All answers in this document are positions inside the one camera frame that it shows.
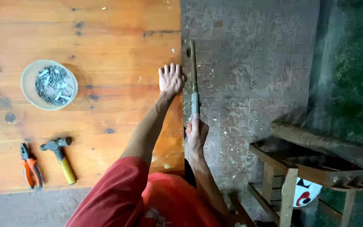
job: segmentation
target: dirty floor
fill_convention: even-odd
[[[205,157],[223,192],[239,191],[253,219],[267,215],[247,194],[262,181],[249,143],[271,121],[306,108],[319,1],[181,0],[182,48],[196,41]],[[183,56],[188,73],[189,59]],[[185,117],[190,90],[184,90]],[[0,195],[0,226],[63,226],[90,188]]]

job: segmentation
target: forearm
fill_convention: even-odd
[[[145,114],[135,128],[122,157],[136,156],[151,164],[152,151],[162,130],[163,121],[174,96],[162,92],[154,106]]]
[[[219,191],[210,169],[203,155],[192,155],[194,175],[196,177],[197,191],[213,208],[214,215],[223,226],[230,226],[229,210],[225,204],[224,197]]]

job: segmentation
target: pile of nails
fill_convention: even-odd
[[[64,79],[70,78],[67,71],[58,66],[44,67],[37,75],[35,86],[38,95],[46,102],[54,105],[64,105],[71,99],[73,87],[65,83]],[[54,90],[52,95],[47,95],[47,88]]]

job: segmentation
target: orange pliers handle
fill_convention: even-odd
[[[25,178],[29,189],[41,189],[43,187],[42,176],[35,165],[36,159],[30,158],[22,160],[21,164],[23,167],[23,177]]]

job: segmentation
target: wooden table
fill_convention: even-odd
[[[28,191],[19,153],[25,142],[44,190],[93,186],[158,97],[155,69],[181,64],[180,40],[179,0],[0,0],[0,193]],[[62,63],[78,80],[76,99],[62,110],[38,109],[22,93],[22,71],[38,59]],[[75,185],[53,152],[39,150],[64,136],[73,137],[65,152]],[[181,95],[153,156],[151,172],[184,173]]]

